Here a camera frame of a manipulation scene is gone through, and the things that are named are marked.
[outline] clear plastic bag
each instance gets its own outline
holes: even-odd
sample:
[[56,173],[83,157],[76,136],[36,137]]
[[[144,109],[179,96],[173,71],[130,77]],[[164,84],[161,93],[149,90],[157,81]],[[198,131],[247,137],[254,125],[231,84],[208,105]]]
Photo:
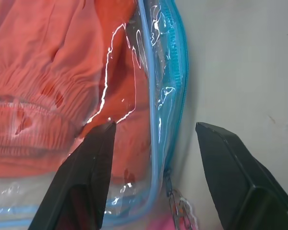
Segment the clear plastic bag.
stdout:
[[1,190],[36,196],[0,202],[0,226],[29,225],[36,191],[108,121],[117,132],[104,226],[145,215],[174,151],[187,75],[173,0],[0,0]]

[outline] orange garment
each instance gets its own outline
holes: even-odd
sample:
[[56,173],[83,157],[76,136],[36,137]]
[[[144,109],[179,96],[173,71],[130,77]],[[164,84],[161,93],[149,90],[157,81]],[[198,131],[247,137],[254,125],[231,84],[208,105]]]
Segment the orange garment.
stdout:
[[0,0],[0,177],[57,170],[99,110],[80,137],[109,117],[119,121],[112,177],[144,176],[147,77],[125,33],[136,3],[93,2]]
[[0,156],[68,151],[98,103],[97,22],[93,1],[0,0]]
[[150,156],[148,79],[139,57],[126,38],[115,74],[108,82],[104,104],[81,134],[109,120],[118,122],[114,141],[112,181],[143,179]]

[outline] white wall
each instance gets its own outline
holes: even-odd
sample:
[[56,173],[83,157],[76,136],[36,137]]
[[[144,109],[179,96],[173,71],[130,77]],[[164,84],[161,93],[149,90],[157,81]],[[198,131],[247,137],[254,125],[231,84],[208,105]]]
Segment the white wall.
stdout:
[[220,229],[195,122],[236,133],[288,193],[288,0],[176,0],[190,51],[190,80],[174,184],[202,230]]

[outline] zipper pull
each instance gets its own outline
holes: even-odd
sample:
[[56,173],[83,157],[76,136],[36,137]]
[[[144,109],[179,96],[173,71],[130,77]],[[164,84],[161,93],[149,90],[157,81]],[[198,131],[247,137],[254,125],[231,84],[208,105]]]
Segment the zipper pull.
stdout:
[[192,207],[190,203],[181,195],[178,190],[173,189],[170,175],[171,169],[165,170],[164,181],[175,230],[181,230],[181,220],[183,221],[185,230],[198,230],[197,218],[192,213]]

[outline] zipper teeth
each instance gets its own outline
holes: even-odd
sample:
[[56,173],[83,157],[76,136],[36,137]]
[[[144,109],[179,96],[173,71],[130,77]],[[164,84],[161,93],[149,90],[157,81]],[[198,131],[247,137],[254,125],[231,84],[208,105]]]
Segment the zipper teeth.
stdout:
[[177,41],[176,41],[176,31],[174,27],[174,20],[171,14],[170,9],[167,7],[167,4],[164,0],[161,0],[161,11],[166,19],[167,26],[169,26],[169,54],[170,54],[170,74],[174,77],[176,83],[176,89],[179,91],[182,86],[181,80],[181,70],[179,67],[179,55],[178,55],[178,48],[177,48]]
[[185,65],[186,65],[186,73],[185,73],[185,84],[184,84],[184,89],[183,89],[183,96],[182,96],[182,101],[181,101],[181,107],[180,107],[180,116],[177,122],[177,126],[175,129],[175,136],[174,136],[174,141],[171,144],[171,147],[169,149],[169,154],[166,158],[165,161],[165,169],[169,168],[169,163],[173,157],[173,152],[174,152],[174,147],[175,147],[175,143],[176,143],[176,139],[177,139],[177,135],[178,135],[178,131],[179,131],[179,126],[181,124],[181,119],[182,119],[182,114],[183,114],[183,107],[186,101],[186,93],[187,93],[187,85],[188,85],[188,77],[189,77],[189,63],[188,63],[188,49],[187,49],[187,38],[186,38],[186,32],[183,26],[183,22],[181,19],[181,16],[179,14],[179,11],[177,9],[177,6],[175,4],[175,0],[171,0],[171,4],[172,4],[172,8],[175,10],[175,14],[177,16],[178,19],[178,23],[180,24],[180,30],[182,31],[182,36],[183,36],[183,41],[184,41],[184,49],[185,49]]

